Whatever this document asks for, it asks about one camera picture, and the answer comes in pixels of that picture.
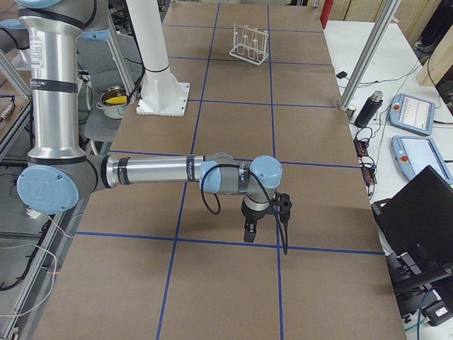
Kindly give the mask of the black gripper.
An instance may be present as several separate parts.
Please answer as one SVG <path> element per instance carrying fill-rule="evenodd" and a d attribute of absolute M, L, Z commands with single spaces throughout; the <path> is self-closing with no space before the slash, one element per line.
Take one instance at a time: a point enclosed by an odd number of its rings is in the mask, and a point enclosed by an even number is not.
<path fill-rule="evenodd" d="M 273 210 L 269 203 L 257 203 L 251 199 L 243 199 L 241 212 L 245 217 L 243 240 L 254 243 L 257 229 L 256 225 L 265 215 L 272 215 Z"/>

